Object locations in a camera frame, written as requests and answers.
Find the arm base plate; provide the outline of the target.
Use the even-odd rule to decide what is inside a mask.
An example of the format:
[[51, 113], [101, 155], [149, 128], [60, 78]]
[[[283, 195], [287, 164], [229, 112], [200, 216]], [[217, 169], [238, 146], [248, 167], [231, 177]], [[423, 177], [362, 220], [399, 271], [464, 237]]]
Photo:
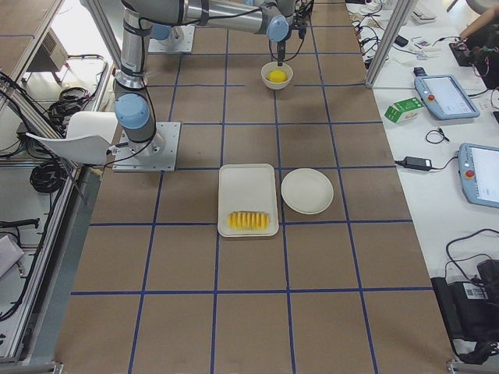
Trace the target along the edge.
[[195, 26], [165, 26], [154, 23], [150, 33], [148, 52], [150, 54], [191, 53]]
[[115, 172], [156, 172], [174, 171], [181, 131], [180, 122], [158, 122], [156, 135], [145, 150], [144, 144], [130, 142], [122, 130], [119, 147], [113, 152], [116, 162], [112, 164]]

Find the person forearm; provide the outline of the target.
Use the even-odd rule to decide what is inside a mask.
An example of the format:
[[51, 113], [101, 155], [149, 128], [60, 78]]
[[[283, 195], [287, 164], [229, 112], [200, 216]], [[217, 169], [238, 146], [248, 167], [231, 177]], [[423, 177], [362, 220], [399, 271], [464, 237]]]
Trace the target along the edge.
[[477, 19], [470, 23], [460, 34], [459, 38], [461, 40], [467, 39], [469, 36], [474, 34], [477, 30], [487, 26], [498, 18], [498, 7], [493, 7], [488, 9], [486, 12], [481, 14]]

